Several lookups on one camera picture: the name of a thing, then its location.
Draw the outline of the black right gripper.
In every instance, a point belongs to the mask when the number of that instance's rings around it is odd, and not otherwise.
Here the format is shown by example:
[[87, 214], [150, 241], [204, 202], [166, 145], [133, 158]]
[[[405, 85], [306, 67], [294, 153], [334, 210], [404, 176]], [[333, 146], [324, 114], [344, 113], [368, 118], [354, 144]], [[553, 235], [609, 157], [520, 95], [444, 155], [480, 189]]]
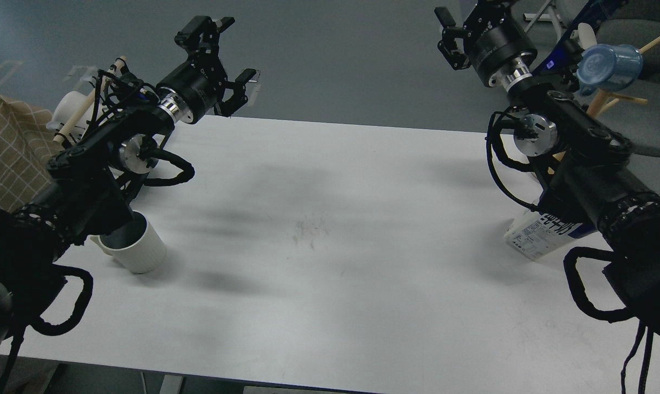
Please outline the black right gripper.
[[[520, 58], [527, 66], [538, 55], [533, 42], [512, 15], [515, 1], [477, 1], [463, 28], [457, 26], [446, 7], [435, 7], [442, 31], [437, 49], [453, 70], [473, 66], [483, 85], [492, 87], [494, 75], [510, 61]], [[465, 38], [459, 49], [458, 38]]]

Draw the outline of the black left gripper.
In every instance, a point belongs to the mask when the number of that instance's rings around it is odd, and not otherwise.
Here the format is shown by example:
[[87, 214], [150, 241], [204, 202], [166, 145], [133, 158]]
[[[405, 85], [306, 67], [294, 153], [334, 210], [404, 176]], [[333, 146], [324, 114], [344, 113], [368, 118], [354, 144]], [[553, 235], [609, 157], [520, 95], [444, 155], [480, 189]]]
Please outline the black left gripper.
[[258, 81], [257, 69], [244, 69], [233, 80], [218, 57], [220, 35], [236, 22], [232, 16], [213, 20], [198, 15], [174, 37], [187, 60], [156, 85], [159, 105], [175, 122], [198, 122], [209, 111], [231, 117], [248, 102], [247, 85]]

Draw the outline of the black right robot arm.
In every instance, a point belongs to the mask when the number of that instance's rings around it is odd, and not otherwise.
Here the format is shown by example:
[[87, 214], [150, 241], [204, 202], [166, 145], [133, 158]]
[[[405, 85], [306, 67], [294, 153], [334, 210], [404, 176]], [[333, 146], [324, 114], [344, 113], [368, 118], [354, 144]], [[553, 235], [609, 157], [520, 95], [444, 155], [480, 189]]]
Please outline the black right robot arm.
[[627, 168], [633, 145], [583, 109], [571, 92], [582, 87], [584, 31], [597, 30], [625, 1], [589, 1], [537, 56], [512, 15], [513, 1], [477, 1], [459, 26], [449, 10], [434, 12], [442, 27], [438, 50], [454, 70], [474, 68], [487, 87], [501, 85], [510, 106], [494, 112], [486, 156], [495, 184], [530, 212], [590, 224], [609, 250], [574, 247], [564, 257], [571, 296], [580, 311], [609, 323], [638, 319], [629, 357], [646, 341], [638, 392], [646, 391], [652, 342], [660, 336], [660, 195]]

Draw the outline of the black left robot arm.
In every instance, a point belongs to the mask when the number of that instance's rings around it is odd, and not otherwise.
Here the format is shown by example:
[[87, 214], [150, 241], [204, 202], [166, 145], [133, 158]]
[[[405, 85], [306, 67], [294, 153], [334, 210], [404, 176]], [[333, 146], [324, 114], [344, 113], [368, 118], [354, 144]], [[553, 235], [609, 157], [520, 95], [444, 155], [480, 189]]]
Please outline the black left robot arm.
[[168, 139], [179, 121], [194, 124], [210, 111], [229, 117], [247, 104], [246, 85], [256, 70], [230, 80], [218, 55], [220, 35], [234, 23], [231, 16], [190, 20], [174, 39], [185, 62], [156, 86], [127, 72], [117, 77], [100, 70], [96, 88], [109, 82], [116, 87], [87, 99], [92, 115], [86, 132], [64, 142], [48, 161], [50, 184], [22, 207], [0, 209], [0, 344], [11, 340], [0, 393], [26, 329], [63, 335], [79, 324], [92, 297], [92, 275], [57, 260], [89, 235], [111, 234], [132, 222], [130, 202], [140, 187], [194, 177], [192, 164], [162, 149], [154, 136]]

